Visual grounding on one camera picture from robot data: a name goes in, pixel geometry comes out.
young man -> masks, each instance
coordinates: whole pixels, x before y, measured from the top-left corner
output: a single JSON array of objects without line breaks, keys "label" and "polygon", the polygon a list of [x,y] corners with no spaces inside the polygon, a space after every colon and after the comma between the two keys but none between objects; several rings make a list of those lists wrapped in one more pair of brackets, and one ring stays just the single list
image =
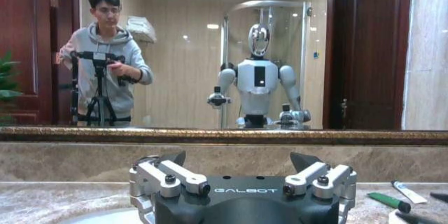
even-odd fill
[{"label": "young man", "polygon": [[[78,29],[62,46],[58,53],[58,60],[64,62],[70,69],[72,57],[70,52],[98,52],[109,53],[116,56],[124,56],[124,64],[120,61],[109,64],[104,69],[102,95],[108,96],[116,117],[129,118],[130,109],[133,108],[132,85],[118,85],[118,78],[128,76],[133,82],[149,85],[153,80],[153,74],[141,57],[141,50],[132,39],[129,32],[122,29],[117,23],[120,18],[121,5],[120,0],[89,0],[90,14],[96,22],[85,28]],[[86,115],[90,99],[97,93],[97,78],[94,76],[94,67],[92,60],[78,59],[78,100],[77,109],[80,115]],[[97,116],[97,105],[92,116]],[[129,122],[116,122],[117,126],[126,126]]]}]

white robot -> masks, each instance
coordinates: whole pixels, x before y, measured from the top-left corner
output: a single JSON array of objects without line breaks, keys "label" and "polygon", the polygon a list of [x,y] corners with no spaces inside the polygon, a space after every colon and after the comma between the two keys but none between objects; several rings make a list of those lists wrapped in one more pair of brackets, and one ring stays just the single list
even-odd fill
[{"label": "white robot", "polygon": [[244,118],[237,119],[236,123],[245,128],[262,128],[264,125],[272,124],[272,120],[265,115],[269,111],[270,94],[276,90],[278,79],[292,107],[289,109],[289,104],[282,105],[278,124],[302,126],[302,123],[310,120],[309,111],[300,108],[296,74],[292,67],[281,66],[278,69],[274,63],[264,59],[269,37],[266,26],[254,24],[248,34],[250,58],[237,64],[237,67],[230,63],[222,64],[218,86],[214,87],[214,93],[206,100],[206,103],[216,109],[225,103],[230,103],[230,99],[222,94],[234,82],[245,115]]}]

sink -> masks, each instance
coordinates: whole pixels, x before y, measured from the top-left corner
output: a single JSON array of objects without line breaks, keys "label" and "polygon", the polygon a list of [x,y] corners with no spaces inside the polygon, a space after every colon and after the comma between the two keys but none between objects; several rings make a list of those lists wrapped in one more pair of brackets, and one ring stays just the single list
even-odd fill
[{"label": "sink", "polygon": [[136,208],[104,210],[77,216],[60,224],[142,224]]}]

marble countertop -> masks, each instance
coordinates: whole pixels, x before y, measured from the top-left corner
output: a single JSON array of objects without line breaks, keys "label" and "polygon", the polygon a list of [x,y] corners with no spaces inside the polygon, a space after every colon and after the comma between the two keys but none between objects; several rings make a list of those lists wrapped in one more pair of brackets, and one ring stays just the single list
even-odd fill
[{"label": "marble countertop", "polygon": [[[412,213],[446,223],[448,204],[429,193],[448,193],[448,183],[409,183],[408,187],[428,200],[410,204]],[[368,198],[373,191],[409,202],[389,183],[358,183],[346,223],[388,223],[393,209]],[[130,207],[128,183],[0,182],[0,202],[0,223],[58,223],[94,211]]]}]

green plant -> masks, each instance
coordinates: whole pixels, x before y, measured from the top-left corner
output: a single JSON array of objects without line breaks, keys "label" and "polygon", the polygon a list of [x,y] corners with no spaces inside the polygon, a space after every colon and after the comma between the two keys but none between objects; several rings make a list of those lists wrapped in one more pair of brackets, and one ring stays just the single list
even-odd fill
[{"label": "green plant", "polygon": [[17,91],[18,84],[12,80],[12,77],[17,75],[13,68],[16,64],[18,62],[12,61],[12,54],[8,51],[4,58],[0,58],[0,125],[14,122],[6,110],[14,107],[12,103],[14,97],[22,94]]}]

